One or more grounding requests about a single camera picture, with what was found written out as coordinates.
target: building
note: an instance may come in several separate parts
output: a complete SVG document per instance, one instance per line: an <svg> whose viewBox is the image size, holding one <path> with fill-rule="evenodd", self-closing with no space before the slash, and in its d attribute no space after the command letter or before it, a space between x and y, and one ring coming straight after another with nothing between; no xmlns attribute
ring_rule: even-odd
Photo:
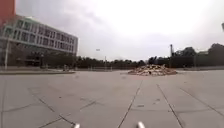
<svg viewBox="0 0 224 128"><path fill-rule="evenodd" d="M0 65L57 66L74 63L78 48L77 37L32 18L11 13L8 17L0 13Z"/></svg>

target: lamp post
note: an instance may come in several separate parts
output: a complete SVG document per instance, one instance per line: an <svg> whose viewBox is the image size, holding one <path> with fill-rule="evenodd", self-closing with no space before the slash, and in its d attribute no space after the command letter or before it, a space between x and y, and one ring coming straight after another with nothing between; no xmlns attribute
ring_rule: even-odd
<svg viewBox="0 0 224 128"><path fill-rule="evenodd" d="M104 69L107 70L107 57L105 56L105 63L104 63Z"/></svg>

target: red object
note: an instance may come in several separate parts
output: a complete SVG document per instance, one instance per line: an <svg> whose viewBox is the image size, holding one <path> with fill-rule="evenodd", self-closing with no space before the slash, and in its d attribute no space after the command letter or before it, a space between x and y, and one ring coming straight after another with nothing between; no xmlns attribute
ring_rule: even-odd
<svg viewBox="0 0 224 128"><path fill-rule="evenodd" d="M0 0L0 26L15 16L15 0Z"/></svg>

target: cloud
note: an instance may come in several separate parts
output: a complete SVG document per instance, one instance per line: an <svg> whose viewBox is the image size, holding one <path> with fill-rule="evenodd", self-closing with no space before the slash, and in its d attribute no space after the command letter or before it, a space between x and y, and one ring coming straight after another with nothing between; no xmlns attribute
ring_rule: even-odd
<svg viewBox="0 0 224 128"><path fill-rule="evenodd" d="M78 36L78 54L100 59L168 56L169 44L175 50L187 46L206 50L212 43L224 44L223 0L182 2L16 0L16 11Z"/></svg>

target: paved plaza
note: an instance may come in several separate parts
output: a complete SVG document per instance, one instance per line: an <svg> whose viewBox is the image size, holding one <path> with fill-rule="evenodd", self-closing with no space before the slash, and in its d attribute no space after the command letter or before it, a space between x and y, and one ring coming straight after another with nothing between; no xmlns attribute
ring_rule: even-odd
<svg viewBox="0 0 224 128"><path fill-rule="evenodd" d="M224 128L224 71L0 75L0 128Z"/></svg>

